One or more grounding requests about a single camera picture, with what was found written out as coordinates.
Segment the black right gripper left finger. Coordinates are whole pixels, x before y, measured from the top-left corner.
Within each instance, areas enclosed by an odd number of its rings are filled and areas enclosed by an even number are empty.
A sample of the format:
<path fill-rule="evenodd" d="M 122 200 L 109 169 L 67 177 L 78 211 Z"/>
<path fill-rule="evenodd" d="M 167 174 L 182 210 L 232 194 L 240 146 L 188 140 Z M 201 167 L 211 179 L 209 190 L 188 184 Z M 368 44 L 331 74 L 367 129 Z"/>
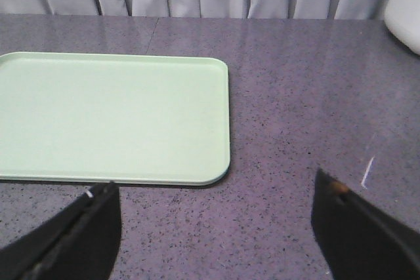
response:
<path fill-rule="evenodd" d="M 121 243 L 119 188 L 92 186 L 50 220 L 1 249 L 2 279 L 108 279 Z"/>

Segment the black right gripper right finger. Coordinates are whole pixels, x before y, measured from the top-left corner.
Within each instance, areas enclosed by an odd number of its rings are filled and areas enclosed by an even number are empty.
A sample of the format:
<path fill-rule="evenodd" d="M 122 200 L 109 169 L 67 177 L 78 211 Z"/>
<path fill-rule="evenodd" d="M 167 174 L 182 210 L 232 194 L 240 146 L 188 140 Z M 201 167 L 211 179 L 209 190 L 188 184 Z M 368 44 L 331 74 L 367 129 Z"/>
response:
<path fill-rule="evenodd" d="M 419 278 L 419 233 L 322 169 L 311 225 L 334 279 Z"/>

